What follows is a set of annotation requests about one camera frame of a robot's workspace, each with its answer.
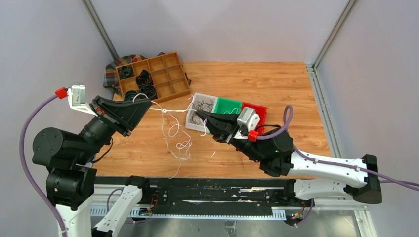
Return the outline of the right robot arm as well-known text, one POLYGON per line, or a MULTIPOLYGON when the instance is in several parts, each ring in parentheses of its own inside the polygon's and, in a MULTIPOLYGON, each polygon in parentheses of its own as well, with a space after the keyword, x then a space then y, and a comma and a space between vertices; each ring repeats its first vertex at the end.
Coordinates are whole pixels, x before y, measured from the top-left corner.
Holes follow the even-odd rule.
POLYGON ((342 159, 304 153, 296 148, 287 128, 291 117, 284 117, 284 125, 258 133, 260 118, 246 107, 240 114, 218 114, 197 110, 213 139, 227 143, 272 177, 308 175, 312 180, 291 180, 282 192, 283 201, 290 206, 301 200, 323 197, 351 197, 365 204, 382 203, 382 191, 377 158, 365 154, 361 158, 342 159))

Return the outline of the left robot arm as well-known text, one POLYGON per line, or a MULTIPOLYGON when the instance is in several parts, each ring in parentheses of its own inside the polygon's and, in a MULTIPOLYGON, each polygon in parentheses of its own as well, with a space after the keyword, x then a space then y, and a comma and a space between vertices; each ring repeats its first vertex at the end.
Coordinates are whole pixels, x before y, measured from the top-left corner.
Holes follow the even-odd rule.
POLYGON ((111 143, 115 133, 129 136, 151 101, 115 102, 97 96, 90 107, 94 117, 79 134, 49 127, 33 140, 32 161, 48 170, 42 198, 55 215, 62 237, 116 237, 134 206, 151 199, 149 180, 130 176, 105 217, 95 226, 91 224, 97 171, 87 164, 111 143))

